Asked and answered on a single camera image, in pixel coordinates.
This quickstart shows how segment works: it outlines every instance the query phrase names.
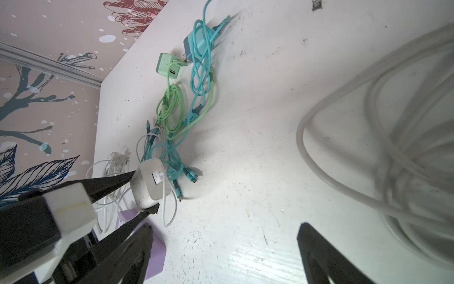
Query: purple object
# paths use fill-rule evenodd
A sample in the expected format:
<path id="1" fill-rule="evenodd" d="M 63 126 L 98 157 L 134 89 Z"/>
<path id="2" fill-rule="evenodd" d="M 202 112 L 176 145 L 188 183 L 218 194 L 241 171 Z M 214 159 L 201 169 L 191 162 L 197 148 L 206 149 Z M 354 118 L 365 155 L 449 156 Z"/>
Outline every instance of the purple object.
<path id="1" fill-rule="evenodd" d="M 119 214 L 124 220 L 129 221 L 137 216 L 138 211 L 136 209 L 129 209 L 120 211 Z M 137 229 L 139 229 L 145 223 L 150 224 L 153 227 L 153 224 L 151 224 L 148 219 L 145 219 L 140 222 L 139 225 L 137 225 L 137 227 L 134 229 L 134 232 L 137 231 Z M 115 229 L 118 229 L 119 226 L 120 219 L 117 219 L 117 225 Z M 147 272 L 145 273 L 145 280 L 152 278 L 153 276 L 163 271 L 164 261 L 166 259 L 166 251 L 166 245 L 153 230 L 153 245 L 151 247 L 151 255 L 150 260 L 148 261 Z"/>

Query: painted leaf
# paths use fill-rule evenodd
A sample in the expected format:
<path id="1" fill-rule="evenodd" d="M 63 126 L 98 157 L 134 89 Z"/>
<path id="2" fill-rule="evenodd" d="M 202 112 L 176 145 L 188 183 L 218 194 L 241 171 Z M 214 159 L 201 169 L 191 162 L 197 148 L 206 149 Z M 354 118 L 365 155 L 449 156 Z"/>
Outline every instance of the painted leaf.
<path id="1" fill-rule="evenodd" d="M 14 157 L 17 145 L 0 153 L 0 184 L 14 173 Z"/>
<path id="2" fill-rule="evenodd" d="M 45 162 L 1 182 L 0 205 L 16 201 L 19 195 L 29 190 L 46 190 L 56 185 L 68 174 L 78 157 Z"/>

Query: table surface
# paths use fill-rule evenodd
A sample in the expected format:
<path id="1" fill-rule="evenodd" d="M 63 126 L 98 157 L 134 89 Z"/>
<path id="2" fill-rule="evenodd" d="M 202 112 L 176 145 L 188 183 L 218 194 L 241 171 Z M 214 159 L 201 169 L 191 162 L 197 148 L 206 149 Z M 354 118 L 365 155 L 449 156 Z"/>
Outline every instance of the table surface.
<path id="1" fill-rule="evenodd" d="M 183 39 L 202 18 L 204 3 L 169 1 L 102 83 L 95 161 L 128 151 L 129 170 L 137 168 L 137 140 L 166 89 L 155 71 L 159 54 L 183 54 Z M 167 256 L 164 271 L 146 283 L 306 283 L 296 242 L 302 222 L 377 283 L 452 281 L 453 271 L 402 247 L 374 209 L 319 180 L 298 153 L 296 127 L 311 106 L 371 63 L 453 22 L 454 2 L 322 4 L 316 11 L 309 0 L 210 4 L 209 26 L 233 18 L 213 52 L 214 105 L 179 147 L 183 162 L 201 178 L 194 184 L 181 178 L 186 199 L 170 227 L 151 217 Z M 178 77 L 189 100 L 190 72 L 191 66 L 181 68 Z M 363 114 L 364 90 L 321 112 L 307 147 L 328 173 L 370 193 L 380 148 Z M 397 100 L 384 108 L 385 125 L 405 102 Z M 171 198 L 167 210 L 173 210 Z"/>

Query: gray molding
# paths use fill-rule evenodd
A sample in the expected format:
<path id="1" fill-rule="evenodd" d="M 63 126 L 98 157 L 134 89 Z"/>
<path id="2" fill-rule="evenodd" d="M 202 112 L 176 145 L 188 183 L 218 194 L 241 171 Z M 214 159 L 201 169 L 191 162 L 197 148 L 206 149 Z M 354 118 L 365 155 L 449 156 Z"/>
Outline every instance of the gray molding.
<path id="1" fill-rule="evenodd" d="M 59 61 L 43 57 L 0 41 L 0 60 L 46 72 L 70 81 L 100 89 L 103 78 Z"/>

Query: wallpaper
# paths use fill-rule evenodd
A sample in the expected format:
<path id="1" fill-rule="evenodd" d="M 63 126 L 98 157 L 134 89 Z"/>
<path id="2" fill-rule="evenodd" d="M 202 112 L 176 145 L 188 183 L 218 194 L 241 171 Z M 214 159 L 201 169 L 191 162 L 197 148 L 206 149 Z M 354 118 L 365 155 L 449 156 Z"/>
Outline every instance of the wallpaper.
<path id="1" fill-rule="evenodd" d="M 0 40 L 105 78 L 166 3 L 1 0 Z"/>
<path id="2" fill-rule="evenodd" d="M 84 179 L 99 90 L 0 61 L 0 206 L 31 189 Z"/>

